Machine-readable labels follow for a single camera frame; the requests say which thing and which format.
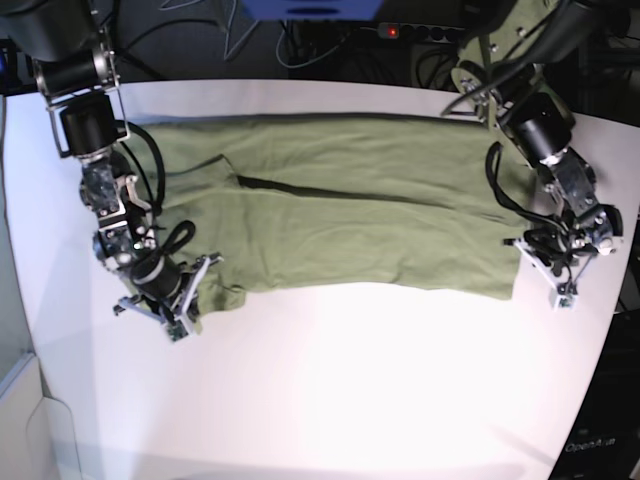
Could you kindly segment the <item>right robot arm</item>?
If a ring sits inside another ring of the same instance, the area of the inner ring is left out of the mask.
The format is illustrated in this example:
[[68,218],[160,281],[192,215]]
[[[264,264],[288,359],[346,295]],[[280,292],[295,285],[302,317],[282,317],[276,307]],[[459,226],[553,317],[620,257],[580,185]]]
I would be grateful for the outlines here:
[[195,236],[190,220],[159,239],[164,161],[143,128],[114,114],[109,95],[120,82],[107,29],[85,1],[4,1],[1,29],[32,60],[59,155],[81,164],[81,200],[97,218],[97,260],[133,291],[114,313],[139,312],[174,340],[195,333],[198,286],[222,257],[174,261]]

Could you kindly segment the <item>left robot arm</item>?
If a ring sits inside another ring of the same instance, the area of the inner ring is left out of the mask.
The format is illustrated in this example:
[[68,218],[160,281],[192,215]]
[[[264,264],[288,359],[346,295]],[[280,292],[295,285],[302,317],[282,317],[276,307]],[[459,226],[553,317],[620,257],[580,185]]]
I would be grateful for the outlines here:
[[[442,112],[467,102],[495,135],[485,175],[503,208],[529,222],[507,240],[549,283],[554,308],[578,298],[578,281],[592,260],[615,253],[623,240],[619,210],[596,196],[592,167],[572,148],[575,124],[551,90],[545,66],[567,57],[617,7],[615,1],[481,1],[458,48],[451,78],[460,95]],[[502,153],[512,145],[537,174],[556,209],[543,214],[512,199],[500,186]]]

